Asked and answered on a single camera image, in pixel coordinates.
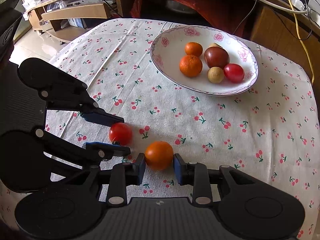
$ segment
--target tablecloth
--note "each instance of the tablecloth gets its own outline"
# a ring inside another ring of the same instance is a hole
[[[320,199],[320,131],[308,76],[294,62],[240,39],[259,66],[252,88],[231,97],[185,89],[162,76],[150,58],[153,39],[175,26],[180,25],[109,20],[75,39],[50,61],[85,82],[101,108],[124,117],[132,126],[132,153],[103,162],[101,168],[132,162],[153,141],[167,141],[185,162],[201,162],[210,169],[228,164],[298,198],[306,211],[298,238],[311,239]],[[109,127],[86,122],[77,112],[48,111],[46,130],[79,146],[110,142]],[[105,199],[107,188],[103,187],[100,200]],[[173,168],[155,172],[146,167],[143,183],[127,187],[127,192],[128,199],[192,197],[192,187],[179,186]],[[213,199],[219,200],[215,185],[212,192]]]

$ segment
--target tomato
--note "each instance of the tomato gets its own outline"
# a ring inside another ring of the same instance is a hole
[[[129,125],[117,122],[109,130],[109,139],[112,144],[127,145],[132,139],[132,130]]]
[[[223,69],[224,75],[233,83],[239,83],[244,78],[243,68],[234,63],[227,64]]]
[[[152,170],[164,170],[171,164],[173,160],[173,149],[167,142],[153,142],[145,151],[145,160],[147,165]]]

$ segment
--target floor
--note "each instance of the floor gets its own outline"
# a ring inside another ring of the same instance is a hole
[[[10,61],[20,65],[26,58],[37,57],[48,62],[66,45],[60,45],[60,41],[47,33],[39,36],[31,29],[15,43]]]

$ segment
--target orange fruit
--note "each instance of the orange fruit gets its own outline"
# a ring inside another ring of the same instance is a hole
[[[188,42],[184,47],[184,51],[187,55],[194,55],[200,57],[200,55],[203,52],[203,48],[199,43]]]
[[[201,60],[194,55],[186,55],[180,60],[180,71],[187,77],[196,77],[202,71]]]
[[[173,160],[173,149],[164,141],[151,143],[144,154],[147,165],[155,171],[166,169]]]

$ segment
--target plate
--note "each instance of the plate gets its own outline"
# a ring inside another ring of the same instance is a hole
[[[197,42],[203,51],[213,42],[223,47],[230,56],[230,63],[239,64],[244,69],[244,79],[235,84],[225,77],[220,84],[213,84],[207,79],[209,67],[204,61],[204,52],[200,56],[203,64],[201,73],[188,78],[180,72],[179,62],[186,55],[185,44]],[[236,37],[218,29],[188,25],[179,26],[159,34],[151,44],[151,60],[157,70],[172,82],[190,90],[213,96],[231,96],[240,94],[256,82],[258,64],[251,50]]]

